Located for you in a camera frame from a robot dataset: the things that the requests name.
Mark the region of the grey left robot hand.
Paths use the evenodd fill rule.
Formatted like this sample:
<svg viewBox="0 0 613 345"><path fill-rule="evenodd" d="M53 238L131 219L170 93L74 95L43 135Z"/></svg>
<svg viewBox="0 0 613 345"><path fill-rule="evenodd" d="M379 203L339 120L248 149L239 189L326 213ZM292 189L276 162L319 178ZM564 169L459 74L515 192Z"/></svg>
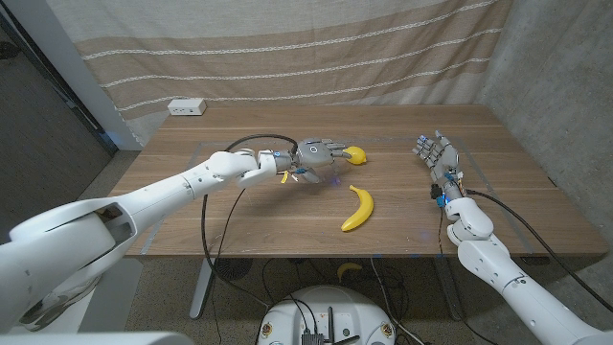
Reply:
<svg viewBox="0 0 613 345"><path fill-rule="evenodd" d="M290 151L289 172L298 174L309 183L319 183L321 177L316 168L331 165L336 157L351 158L345 152L347 147L330 139L308 138L299 142Z"/></svg>

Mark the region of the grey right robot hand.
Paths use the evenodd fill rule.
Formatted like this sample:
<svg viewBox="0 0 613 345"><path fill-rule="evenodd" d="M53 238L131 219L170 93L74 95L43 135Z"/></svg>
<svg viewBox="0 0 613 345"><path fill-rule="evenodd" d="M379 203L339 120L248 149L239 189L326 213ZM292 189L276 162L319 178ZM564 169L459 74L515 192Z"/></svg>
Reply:
<svg viewBox="0 0 613 345"><path fill-rule="evenodd" d="M430 176L442 192L451 200L463 197L459 187L459 155L451 142L439 131L435 138L421 135L412 152L430 170Z"/></svg>

